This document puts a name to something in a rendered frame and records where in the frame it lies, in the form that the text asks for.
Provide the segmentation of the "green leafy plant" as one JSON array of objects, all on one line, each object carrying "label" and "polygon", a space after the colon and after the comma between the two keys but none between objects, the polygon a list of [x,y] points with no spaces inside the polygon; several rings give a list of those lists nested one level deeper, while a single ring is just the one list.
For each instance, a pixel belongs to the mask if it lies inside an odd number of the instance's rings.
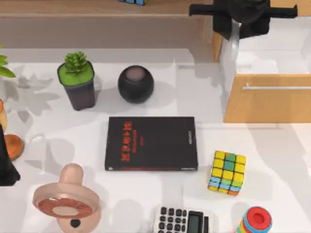
[{"label": "green leafy plant", "polygon": [[7,56],[0,54],[0,76],[15,78],[16,75],[6,66],[8,65]]}]

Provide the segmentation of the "green plant in dark pot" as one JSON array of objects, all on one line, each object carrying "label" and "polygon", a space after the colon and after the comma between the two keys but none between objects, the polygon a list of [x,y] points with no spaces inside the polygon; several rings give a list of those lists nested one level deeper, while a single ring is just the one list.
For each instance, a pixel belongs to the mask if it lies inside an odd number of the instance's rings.
[{"label": "green plant in dark pot", "polygon": [[80,111],[94,107],[95,72],[84,52],[68,53],[64,63],[58,67],[57,75],[74,110]]}]

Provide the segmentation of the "white calculator with black keys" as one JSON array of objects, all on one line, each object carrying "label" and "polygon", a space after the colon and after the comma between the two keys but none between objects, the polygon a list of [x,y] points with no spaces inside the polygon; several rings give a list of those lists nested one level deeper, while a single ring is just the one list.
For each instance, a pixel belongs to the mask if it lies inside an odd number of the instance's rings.
[{"label": "white calculator with black keys", "polygon": [[213,213],[180,206],[158,206],[153,233],[215,233]]}]

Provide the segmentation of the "pink pacifier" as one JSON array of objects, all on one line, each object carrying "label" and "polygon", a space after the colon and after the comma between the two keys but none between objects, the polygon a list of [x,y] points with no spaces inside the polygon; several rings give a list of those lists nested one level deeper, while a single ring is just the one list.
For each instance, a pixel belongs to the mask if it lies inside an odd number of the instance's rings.
[{"label": "pink pacifier", "polygon": [[56,218],[63,233],[92,233],[101,220],[100,197],[83,186],[84,171],[76,163],[65,165],[59,181],[38,187],[33,205]]}]

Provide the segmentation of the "orange trophy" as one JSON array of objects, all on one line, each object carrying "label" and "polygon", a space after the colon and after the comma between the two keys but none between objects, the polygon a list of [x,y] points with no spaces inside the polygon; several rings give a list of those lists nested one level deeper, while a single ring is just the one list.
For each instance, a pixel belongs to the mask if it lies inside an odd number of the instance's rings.
[{"label": "orange trophy", "polygon": [[[2,99],[0,99],[0,125],[2,126],[3,132],[5,132],[8,125],[8,120]],[[15,134],[6,134],[4,139],[11,161],[19,158],[24,150],[24,142],[21,140],[21,138]]]}]

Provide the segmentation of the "black book with red lettering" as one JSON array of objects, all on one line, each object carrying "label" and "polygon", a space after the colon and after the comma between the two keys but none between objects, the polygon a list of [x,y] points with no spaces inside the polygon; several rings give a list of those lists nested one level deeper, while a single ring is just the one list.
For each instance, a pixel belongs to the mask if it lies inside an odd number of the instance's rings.
[{"label": "black book with red lettering", "polygon": [[111,116],[106,171],[196,171],[192,116]]}]

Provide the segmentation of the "colourful puzzle cube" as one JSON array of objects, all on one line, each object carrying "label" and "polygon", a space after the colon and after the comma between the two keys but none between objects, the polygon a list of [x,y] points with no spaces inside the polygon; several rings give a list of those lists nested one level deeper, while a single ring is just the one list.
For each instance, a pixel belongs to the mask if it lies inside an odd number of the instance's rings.
[{"label": "colourful puzzle cube", "polygon": [[118,0],[118,1],[144,6],[148,0]]}]

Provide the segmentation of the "mostly yellow puzzle cube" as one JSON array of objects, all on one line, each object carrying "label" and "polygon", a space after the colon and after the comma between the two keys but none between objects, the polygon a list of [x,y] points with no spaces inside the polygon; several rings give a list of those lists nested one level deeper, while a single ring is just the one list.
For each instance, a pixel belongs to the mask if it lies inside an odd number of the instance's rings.
[{"label": "mostly yellow puzzle cube", "polygon": [[217,150],[207,188],[214,192],[237,196],[244,182],[246,157]]}]

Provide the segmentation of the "pale wooden drawer front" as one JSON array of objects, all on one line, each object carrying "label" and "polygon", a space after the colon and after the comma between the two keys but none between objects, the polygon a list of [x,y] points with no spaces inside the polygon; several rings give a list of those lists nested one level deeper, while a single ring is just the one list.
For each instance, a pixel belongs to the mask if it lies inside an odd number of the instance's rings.
[{"label": "pale wooden drawer front", "polygon": [[311,74],[236,74],[225,123],[311,123],[311,90],[243,90],[254,86],[311,86]]}]

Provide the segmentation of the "grey drawer inside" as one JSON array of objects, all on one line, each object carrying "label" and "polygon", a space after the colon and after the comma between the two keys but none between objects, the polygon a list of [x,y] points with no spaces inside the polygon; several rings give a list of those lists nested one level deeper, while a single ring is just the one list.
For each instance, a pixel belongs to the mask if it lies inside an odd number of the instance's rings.
[{"label": "grey drawer inside", "polygon": [[222,109],[236,74],[311,74],[311,16],[273,19],[267,35],[222,40]]}]

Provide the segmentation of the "wooden open shelf unit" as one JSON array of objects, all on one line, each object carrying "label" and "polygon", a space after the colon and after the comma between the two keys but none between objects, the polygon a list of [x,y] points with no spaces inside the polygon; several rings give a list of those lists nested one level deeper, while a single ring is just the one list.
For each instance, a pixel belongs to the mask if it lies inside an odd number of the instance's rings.
[{"label": "wooden open shelf unit", "polygon": [[211,0],[0,0],[0,45],[11,62],[60,62],[85,51],[92,61],[213,61],[211,18],[190,17]]}]

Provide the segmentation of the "stack of coloured rings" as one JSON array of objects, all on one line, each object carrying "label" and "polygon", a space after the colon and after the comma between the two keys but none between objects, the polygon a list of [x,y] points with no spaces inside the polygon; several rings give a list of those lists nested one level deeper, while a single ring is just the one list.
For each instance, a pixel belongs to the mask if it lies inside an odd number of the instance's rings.
[{"label": "stack of coloured rings", "polygon": [[270,213],[259,206],[249,208],[234,233],[268,233],[272,227]]}]

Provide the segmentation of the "wooden cupboard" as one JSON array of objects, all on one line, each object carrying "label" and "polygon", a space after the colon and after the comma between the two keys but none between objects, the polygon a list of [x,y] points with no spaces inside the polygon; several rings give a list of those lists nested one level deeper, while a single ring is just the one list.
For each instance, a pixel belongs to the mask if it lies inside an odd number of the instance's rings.
[{"label": "wooden cupboard", "polygon": [[[294,7],[297,5],[299,17],[311,16],[311,0],[270,0],[270,5],[272,7],[285,8]],[[220,34],[213,32],[211,45],[214,62],[219,62],[220,60],[222,40],[223,38]]]}]

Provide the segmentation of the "black round speaker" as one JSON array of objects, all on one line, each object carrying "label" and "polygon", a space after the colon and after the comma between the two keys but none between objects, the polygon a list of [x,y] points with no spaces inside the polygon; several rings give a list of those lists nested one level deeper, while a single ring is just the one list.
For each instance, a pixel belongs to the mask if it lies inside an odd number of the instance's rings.
[{"label": "black round speaker", "polygon": [[132,65],[124,69],[118,78],[121,97],[129,103],[145,102],[153,93],[154,78],[143,66]]}]

